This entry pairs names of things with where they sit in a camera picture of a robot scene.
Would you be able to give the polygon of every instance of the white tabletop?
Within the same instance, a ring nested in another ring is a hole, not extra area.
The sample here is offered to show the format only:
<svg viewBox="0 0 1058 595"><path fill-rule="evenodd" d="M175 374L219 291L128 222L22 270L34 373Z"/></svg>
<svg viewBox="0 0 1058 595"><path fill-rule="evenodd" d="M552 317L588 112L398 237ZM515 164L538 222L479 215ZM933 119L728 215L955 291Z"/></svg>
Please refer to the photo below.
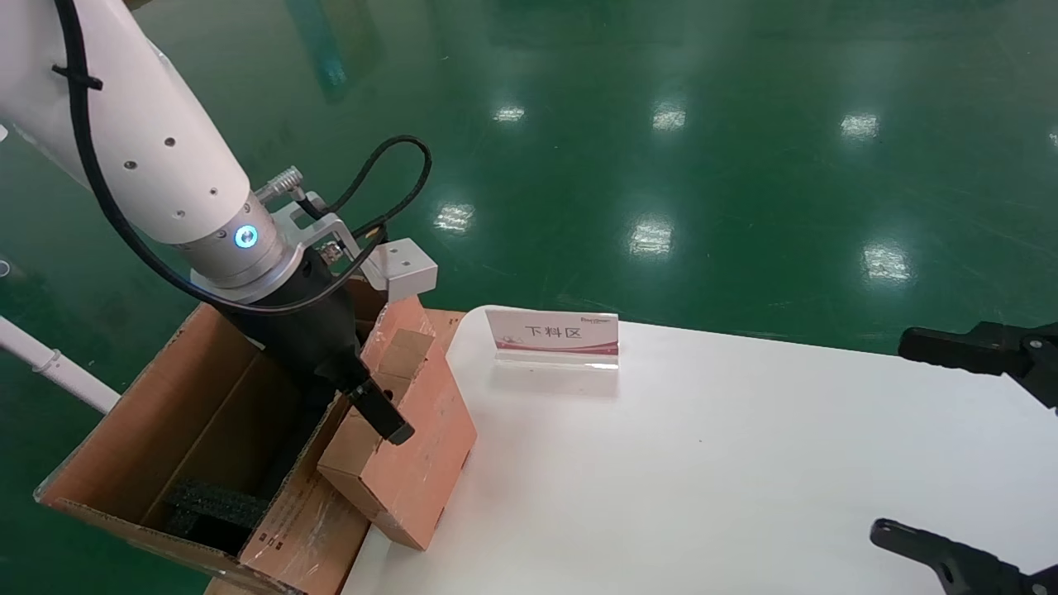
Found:
<svg viewBox="0 0 1058 595"><path fill-rule="evenodd" d="M344 594L940 595L887 517L1058 562L1058 419L1008 378L621 323L620 369L449 361L479 437L433 544L368 535Z"/></svg>

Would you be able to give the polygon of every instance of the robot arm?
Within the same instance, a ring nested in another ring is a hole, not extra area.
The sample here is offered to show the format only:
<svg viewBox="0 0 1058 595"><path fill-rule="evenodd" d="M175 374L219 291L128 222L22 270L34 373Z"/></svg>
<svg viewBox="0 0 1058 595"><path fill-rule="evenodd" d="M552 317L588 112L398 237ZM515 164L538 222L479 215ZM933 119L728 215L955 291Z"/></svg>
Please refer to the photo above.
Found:
<svg viewBox="0 0 1058 595"><path fill-rule="evenodd" d="M386 264L373 250L385 220L415 198L430 173L421 141L396 138L376 150L335 205L388 146L409 142L423 151L416 187L369 223L364 231L377 235L361 253L333 209L312 205L299 176L264 188L270 196L291 192L296 202L275 215L264 209L205 110L121 0L4 0L0 56L8 58L0 69L0 121L89 186L148 266L217 307L306 392L339 390L386 439L412 435L359 358L353 305L341 289L361 267L377 289L385 287ZM294 222L303 213L314 219L304 229ZM165 267L130 224L176 249L195 284ZM313 249L327 236L350 259L338 277ZM423 258L428 289L436 265Z"/></svg>

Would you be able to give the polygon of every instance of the small cardboard box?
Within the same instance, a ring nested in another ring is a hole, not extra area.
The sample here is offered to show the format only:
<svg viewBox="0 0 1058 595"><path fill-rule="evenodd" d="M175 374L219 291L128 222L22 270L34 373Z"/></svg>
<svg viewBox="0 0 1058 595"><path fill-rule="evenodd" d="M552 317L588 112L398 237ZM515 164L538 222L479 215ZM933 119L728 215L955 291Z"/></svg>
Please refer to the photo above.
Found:
<svg viewBox="0 0 1058 595"><path fill-rule="evenodd" d="M477 438L444 353L459 322L432 317L417 298L390 304L361 358L415 428L383 441L350 410L320 457L320 472L389 539L425 549Z"/></svg>
<svg viewBox="0 0 1058 595"><path fill-rule="evenodd" d="M369 293L360 299L363 291L354 291L358 313L373 320L381 301ZM200 306L34 497L250 593L331 595L369 525L316 471L347 399L334 398L322 417L309 417L318 419L314 429L292 434L300 398L277 365L217 311ZM277 491L237 551L162 531L171 512L164 497L176 482L252 490L274 470L291 435L308 435L307 441L287 449L296 453L290 467L280 466L289 472L276 477Z"/></svg>

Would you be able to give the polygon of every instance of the green floor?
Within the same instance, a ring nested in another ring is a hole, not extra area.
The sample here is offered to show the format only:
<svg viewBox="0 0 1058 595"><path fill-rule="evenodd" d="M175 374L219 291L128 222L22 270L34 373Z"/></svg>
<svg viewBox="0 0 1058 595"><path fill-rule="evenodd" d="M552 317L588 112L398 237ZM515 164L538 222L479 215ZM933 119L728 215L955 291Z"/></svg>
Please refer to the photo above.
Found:
<svg viewBox="0 0 1058 595"><path fill-rule="evenodd" d="M255 184L296 164L333 198L384 138L425 139L434 175L391 231L440 265L428 306L878 353L910 325L1058 318L1051 0L154 0L135 16ZM418 160L387 156L347 219L401 196ZM126 386L193 303L19 139L0 144L0 314ZM0 592L199 592L32 502L97 415L10 356L0 378Z"/></svg>

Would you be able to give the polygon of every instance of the blue indicator light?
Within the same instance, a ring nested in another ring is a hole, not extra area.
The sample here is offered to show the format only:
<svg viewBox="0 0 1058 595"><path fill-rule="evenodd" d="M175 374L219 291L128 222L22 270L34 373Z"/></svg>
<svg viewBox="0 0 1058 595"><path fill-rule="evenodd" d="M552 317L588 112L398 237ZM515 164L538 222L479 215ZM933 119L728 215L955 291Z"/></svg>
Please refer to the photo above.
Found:
<svg viewBox="0 0 1058 595"><path fill-rule="evenodd" d="M242 226L235 231L235 246L239 248L253 248L255 244L257 244L257 228Z"/></svg>

